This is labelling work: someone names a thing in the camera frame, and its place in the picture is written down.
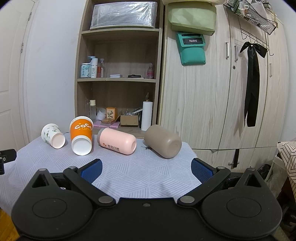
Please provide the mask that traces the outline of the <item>white small cup on shelf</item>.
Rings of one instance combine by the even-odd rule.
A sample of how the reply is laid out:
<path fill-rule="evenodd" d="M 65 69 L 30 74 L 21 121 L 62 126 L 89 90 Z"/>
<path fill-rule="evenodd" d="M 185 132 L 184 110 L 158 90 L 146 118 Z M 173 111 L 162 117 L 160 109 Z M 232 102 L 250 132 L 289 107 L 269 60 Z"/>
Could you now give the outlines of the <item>white small cup on shelf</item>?
<path fill-rule="evenodd" d="M 106 109 L 100 108 L 96 116 L 98 121 L 104 120 L 106 118 Z"/>

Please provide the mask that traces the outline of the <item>pink tumbler cup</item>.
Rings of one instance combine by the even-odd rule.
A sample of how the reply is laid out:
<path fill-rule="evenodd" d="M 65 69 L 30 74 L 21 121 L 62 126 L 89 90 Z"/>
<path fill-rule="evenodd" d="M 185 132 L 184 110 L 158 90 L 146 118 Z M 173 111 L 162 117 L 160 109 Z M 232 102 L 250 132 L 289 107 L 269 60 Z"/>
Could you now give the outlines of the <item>pink tumbler cup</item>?
<path fill-rule="evenodd" d="M 137 147 L 137 139 L 134 135 L 112 128 L 102 128 L 98 132 L 97 142 L 103 148 L 124 155 L 131 155 Z"/>

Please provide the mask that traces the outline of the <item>silver wrapped storage box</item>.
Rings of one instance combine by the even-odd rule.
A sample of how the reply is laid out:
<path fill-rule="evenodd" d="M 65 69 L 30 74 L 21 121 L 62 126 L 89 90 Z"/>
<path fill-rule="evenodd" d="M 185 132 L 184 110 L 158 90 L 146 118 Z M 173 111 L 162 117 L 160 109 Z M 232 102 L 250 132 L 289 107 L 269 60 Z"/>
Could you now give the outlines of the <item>silver wrapped storage box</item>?
<path fill-rule="evenodd" d="M 94 6 L 90 30 L 102 28 L 154 28 L 158 3 L 155 1 L 119 1 Z"/>

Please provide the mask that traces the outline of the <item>orange paper cup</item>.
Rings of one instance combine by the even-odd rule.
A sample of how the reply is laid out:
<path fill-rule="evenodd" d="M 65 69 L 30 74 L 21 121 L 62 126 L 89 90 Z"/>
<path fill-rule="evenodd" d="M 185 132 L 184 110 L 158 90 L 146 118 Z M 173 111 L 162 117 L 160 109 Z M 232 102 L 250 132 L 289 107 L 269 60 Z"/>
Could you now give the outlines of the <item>orange paper cup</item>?
<path fill-rule="evenodd" d="M 92 150 L 93 121 L 86 116 L 78 116 L 70 123 L 71 148 L 78 156 L 85 156 Z"/>

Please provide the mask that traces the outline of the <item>white patterned tablecloth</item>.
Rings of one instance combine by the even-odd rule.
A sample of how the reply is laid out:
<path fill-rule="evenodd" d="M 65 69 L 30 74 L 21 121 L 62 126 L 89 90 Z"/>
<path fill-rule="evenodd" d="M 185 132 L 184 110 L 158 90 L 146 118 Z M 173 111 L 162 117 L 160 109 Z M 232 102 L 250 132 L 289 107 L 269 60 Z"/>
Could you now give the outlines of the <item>white patterned tablecloth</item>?
<path fill-rule="evenodd" d="M 102 148 L 94 136 L 92 151 L 78 156 L 71 149 L 69 134 L 65 137 L 61 149 L 52 148 L 38 137 L 17 152 L 15 161 L 5 164 L 5 174 L 1 176 L 1 208 L 6 213 L 11 213 L 37 170 L 46 168 L 51 173 L 60 173 L 70 166 L 80 168 L 96 158 L 102 161 L 102 173 L 92 184 L 115 200 L 121 197 L 178 199 L 201 184 L 191 171 L 196 154 L 186 142 L 177 156 L 164 159 L 147 149 L 142 139 L 137 140 L 133 154 L 123 155 Z"/>

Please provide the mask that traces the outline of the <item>white floral paper cup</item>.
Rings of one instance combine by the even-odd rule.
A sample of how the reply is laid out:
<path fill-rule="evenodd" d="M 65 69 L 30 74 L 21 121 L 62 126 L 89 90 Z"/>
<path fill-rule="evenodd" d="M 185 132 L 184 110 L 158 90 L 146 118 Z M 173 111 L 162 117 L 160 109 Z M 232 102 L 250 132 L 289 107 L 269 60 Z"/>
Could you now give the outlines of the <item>white floral paper cup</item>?
<path fill-rule="evenodd" d="M 49 123 L 42 128 L 41 138 L 55 149 L 62 148 L 66 142 L 64 134 L 54 123 Z"/>

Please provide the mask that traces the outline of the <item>wooden open shelf unit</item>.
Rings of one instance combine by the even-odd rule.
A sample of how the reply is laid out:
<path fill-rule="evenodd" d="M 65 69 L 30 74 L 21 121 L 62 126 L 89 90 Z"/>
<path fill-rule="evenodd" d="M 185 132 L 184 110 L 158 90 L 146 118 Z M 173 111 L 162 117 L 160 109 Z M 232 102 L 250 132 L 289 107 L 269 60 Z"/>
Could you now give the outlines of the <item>wooden open shelf unit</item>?
<path fill-rule="evenodd" d="M 116 107 L 118 113 L 153 102 L 152 124 L 157 123 L 161 80 L 164 5 L 157 1 L 155 28 L 117 27 L 90 30 L 94 6 L 105 1 L 86 1 L 77 44 L 74 101 L 75 115 L 88 114 L 89 100 L 97 108 Z M 88 56 L 104 58 L 104 78 L 80 78 L 81 64 Z M 147 79 L 149 63 L 154 78 Z"/>

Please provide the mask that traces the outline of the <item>clear bottle red liquid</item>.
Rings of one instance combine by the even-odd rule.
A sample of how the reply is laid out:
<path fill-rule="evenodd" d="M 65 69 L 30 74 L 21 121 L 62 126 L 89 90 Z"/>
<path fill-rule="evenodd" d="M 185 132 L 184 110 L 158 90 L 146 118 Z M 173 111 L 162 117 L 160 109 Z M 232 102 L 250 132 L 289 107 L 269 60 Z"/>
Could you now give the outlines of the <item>clear bottle red liquid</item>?
<path fill-rule="evenodd" d="M 104 58 L 100 58 L 97 66 L 97 78 L 104 78 Z"/>

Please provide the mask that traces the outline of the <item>small cardboard box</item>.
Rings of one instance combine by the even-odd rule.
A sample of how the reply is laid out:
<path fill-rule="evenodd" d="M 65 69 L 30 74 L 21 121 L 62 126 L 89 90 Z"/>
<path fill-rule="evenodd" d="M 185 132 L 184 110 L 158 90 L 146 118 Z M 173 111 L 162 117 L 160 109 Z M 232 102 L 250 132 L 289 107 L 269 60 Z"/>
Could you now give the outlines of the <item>small cardboard box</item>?
<path fill-rule="evenodd" d="M 138 115 L 121 115 L 120 125 L 121 126 L 138 126 L 139 117 Z"/>

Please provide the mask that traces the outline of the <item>black ribbon bow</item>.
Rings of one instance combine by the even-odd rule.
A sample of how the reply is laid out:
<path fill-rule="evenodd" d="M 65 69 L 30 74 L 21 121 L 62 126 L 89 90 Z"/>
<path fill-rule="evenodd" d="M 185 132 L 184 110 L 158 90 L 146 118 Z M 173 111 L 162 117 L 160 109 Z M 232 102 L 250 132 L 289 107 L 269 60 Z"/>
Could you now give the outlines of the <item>black ribbon bow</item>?
<path fill-rule="evenodd" d="M 247 66 L 247 85 L 244 101 L 244 123 L 248 127 L 256 125 L 259 90 L 260 90 L 260 70 L 258 56 L 265 58 L 267 49 L 257 43 L 245 42 L 240 49 L 240 53 L 247 50 L 248 66 Z"/>

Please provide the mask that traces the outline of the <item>wooden wardrobe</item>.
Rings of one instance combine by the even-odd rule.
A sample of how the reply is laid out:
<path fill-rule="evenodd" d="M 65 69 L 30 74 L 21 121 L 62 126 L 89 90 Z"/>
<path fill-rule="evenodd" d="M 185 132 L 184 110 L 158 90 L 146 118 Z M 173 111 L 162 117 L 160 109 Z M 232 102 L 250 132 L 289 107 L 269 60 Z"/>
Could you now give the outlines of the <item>wooden wardrobe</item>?
<path fill-rule="evenodd" d="M 268 20 L 276 28 L 267 34 L 235 15 L 216 7 L 216 31 L 205 37 L 204 65 L 183 66 L 177 34 L 164 20 L 164 58 L 159 123 L 178 134 L 203 161 L 233 171 L 259 168 L 273 160 L 287 109 L 288 52 L 282 22 L 271 8 Z M 256 123 L 244 117 L 247 87 L 245 42 L 267 48 L 259 57 L 260 87 Z"/>

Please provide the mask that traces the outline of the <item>light blue pump bottle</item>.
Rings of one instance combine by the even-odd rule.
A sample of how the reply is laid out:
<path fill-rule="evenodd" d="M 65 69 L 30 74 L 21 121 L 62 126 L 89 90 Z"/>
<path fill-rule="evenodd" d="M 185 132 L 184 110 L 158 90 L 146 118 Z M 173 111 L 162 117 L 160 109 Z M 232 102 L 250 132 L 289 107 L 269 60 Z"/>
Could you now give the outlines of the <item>light blue pump bottle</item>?
<path fill-rule="evenodd" d="M 88 56 L 89 62 L 81 64 L 80 78 L 90 78 L 91 77 L 91 63 L 92 63 L 92 59 L 94 59 L 94 58 L 95 58 L 95 56 Z"/>

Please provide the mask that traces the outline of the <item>white paper towel roll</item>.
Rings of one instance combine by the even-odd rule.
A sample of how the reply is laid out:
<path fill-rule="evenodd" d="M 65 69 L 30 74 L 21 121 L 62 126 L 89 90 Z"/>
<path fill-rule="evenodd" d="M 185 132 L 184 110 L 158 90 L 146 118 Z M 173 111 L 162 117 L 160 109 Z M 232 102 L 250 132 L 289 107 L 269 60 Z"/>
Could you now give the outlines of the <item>white paper towel roll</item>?
<path fill-rule="evenodd" d="M 152 107 L 153 102 L 144 101 L 142 105 L 142 124 L 141 130 L 146 131 L 152 123 Z"/>

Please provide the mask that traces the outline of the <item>pink flat box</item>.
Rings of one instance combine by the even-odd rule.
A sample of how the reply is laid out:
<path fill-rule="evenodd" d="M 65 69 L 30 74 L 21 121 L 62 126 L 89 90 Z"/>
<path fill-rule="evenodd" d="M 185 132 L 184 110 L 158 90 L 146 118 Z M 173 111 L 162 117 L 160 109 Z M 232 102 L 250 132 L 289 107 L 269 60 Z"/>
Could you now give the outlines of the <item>pink flat box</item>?
<path fill-rule="evenodd" d="M 116 121 L 113 123 L 102 123 L 100 120 L 97 120 L 94 123 L 94 127 L 96 128 L 118 128 L 120 126 L 120 122 Z"/>

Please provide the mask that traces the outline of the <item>taupe tumbler cup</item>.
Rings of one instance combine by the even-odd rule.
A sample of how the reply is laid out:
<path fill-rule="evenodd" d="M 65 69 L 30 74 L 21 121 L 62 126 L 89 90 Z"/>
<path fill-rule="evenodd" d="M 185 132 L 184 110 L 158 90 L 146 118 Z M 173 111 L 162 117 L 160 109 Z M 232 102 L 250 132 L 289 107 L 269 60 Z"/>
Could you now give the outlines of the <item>taupe tumbler cup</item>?
<path fill-rule="evenodd" d="M 181 138 L 160 125 L 152 125 L 145 131 L 144 142 L 166 159 L 175 157 L 182 147 Z"/>

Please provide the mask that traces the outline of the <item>light green folded pouch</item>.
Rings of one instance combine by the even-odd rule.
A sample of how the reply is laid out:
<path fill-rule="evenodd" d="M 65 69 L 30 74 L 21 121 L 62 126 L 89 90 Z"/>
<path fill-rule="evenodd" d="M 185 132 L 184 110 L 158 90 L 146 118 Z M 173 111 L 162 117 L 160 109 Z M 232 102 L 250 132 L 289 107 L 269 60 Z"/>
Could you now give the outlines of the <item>light green folded pouch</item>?
<path fill-rule="evenodd" d="M 204 1 L 183 1 L 167 6 L 171 29 L 211 36 L 216 30 L 216 8 Z"/>

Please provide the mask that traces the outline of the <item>white tube bottle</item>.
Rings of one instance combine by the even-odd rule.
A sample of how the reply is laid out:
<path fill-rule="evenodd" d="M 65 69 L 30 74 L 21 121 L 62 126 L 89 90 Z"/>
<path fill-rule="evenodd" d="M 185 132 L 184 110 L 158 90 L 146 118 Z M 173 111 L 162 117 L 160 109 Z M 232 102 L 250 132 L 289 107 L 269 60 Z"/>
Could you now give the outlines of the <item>white tube bottle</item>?
<path fill-rule="evenodd" d="M 91 60 L 91 78 L 97 77 L 97 66 L 98 66 L 98 59 L 92 58 L 92 60 Z"/>

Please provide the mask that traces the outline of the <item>orange floral small box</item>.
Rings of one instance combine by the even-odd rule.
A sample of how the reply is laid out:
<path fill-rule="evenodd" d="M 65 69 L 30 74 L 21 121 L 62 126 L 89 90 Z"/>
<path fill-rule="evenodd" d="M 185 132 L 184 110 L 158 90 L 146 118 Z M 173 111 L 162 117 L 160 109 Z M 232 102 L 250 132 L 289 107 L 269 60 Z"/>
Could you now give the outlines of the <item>orange floral small box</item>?
<path fill-rule="evenodd" d="M 116 120 L 117 119 L 117 108 L 116 107 L 107 107 L 106 108 L 106 118 L 110 120 Z"/>

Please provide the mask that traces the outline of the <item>white door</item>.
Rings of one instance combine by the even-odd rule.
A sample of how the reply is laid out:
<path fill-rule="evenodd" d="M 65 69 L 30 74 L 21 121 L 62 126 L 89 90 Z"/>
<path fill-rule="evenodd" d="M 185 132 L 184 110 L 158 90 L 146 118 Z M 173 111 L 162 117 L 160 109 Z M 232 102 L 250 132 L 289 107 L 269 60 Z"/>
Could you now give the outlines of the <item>white door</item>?
<path fill-rule="evenodd" d="M 26 145 L 20 80 L 21 56 L 35 1 L 8 1 L 1 8 L 1 150 Z"/>

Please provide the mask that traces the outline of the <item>clear bottle beige cap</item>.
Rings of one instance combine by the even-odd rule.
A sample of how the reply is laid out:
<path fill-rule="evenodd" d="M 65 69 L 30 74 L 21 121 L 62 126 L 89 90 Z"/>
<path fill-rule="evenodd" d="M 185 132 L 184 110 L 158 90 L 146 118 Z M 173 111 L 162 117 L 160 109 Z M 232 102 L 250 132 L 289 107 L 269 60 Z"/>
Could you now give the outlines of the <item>clear bottle beige cap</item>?
<path fill-rule="evenodd" d="M 89 117 L 91 118 L 93 123 L 95 123 L 97 121 L 97 117 L 96 117 L 96 100 L 95 99 L 89 101 Z"/>

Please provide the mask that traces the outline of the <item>teal Redmi pouch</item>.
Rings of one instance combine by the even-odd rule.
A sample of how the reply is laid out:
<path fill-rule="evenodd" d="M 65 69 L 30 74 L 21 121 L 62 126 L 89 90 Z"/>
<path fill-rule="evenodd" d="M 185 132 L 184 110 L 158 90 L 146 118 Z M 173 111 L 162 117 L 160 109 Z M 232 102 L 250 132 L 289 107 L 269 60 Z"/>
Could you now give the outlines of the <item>teal Redmi pouch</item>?
<path fill-rule="evenodd" d="M 205 65 L 205 39 L 202 34 L 176 32 L 176 42 L 183 66 Z"/>

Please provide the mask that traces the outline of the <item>small pink bottle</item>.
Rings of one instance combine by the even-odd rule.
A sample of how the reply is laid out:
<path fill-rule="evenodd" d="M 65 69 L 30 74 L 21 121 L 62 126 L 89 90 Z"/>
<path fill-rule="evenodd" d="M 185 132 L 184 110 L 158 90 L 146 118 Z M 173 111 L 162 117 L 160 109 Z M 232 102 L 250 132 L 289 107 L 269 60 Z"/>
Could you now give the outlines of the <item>small pink bottle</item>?
<path fill-rule="evenodd" d="M 147 79 L 153 79 L 154 78 L 154 65 L 152 63 L 149 63 L 149 67 L 147 69 Z"/>

